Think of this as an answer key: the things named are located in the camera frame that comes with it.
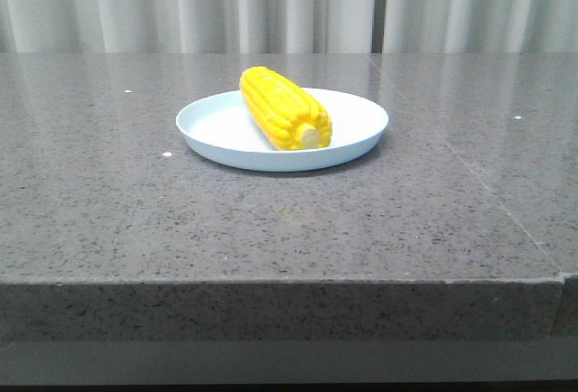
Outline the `white pleated curtain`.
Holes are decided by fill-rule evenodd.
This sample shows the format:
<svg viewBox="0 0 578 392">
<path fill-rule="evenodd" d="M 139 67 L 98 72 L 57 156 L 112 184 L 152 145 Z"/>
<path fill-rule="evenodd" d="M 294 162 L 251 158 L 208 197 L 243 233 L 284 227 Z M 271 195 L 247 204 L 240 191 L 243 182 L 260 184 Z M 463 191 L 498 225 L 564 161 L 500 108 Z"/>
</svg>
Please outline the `white pleated curtain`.
<svg viewBox="0 0 578 392">
<path fill-rule="evenodd" d="M 1 0 L 4 52 L 574 52 L 577 0 Z"/>
</svg>

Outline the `light blue round plate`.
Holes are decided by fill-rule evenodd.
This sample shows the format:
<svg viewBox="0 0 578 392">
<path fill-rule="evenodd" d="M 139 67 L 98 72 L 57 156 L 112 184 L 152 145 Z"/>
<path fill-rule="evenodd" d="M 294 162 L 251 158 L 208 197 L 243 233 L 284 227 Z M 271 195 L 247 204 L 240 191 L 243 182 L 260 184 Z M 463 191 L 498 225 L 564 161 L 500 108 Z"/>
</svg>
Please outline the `light blue round plate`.
<svg viewBox="0 0 578 392">
<path fill-rule="evenodd" d="M 279 151 L 256 126 L 238 90 L 201 98 L 184 107 L 176 125 L 197 154 L 226 166 L 261 172 L 303 172 L 350 162 L 377 145 L 387 128 L 384 108 L 367 98 L 308 88 L 332 121 L 327 148 Z"/>
</svg>

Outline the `yellow corn cob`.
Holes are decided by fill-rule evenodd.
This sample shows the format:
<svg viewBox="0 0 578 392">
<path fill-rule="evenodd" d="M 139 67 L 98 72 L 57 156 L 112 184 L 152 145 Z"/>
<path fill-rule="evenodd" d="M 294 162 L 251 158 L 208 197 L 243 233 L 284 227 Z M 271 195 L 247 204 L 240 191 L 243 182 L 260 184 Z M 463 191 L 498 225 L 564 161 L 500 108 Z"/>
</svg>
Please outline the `yellow corn cob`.
<svg viewBox="0 0 578 392">
<path fill-rule="evenodd" d="M 292 80 L 256 66 L 243 71 L 239 88 L 256 125 L 274 148 L 295 151 L 331 144 L 327 109 Z"/>
</svg>

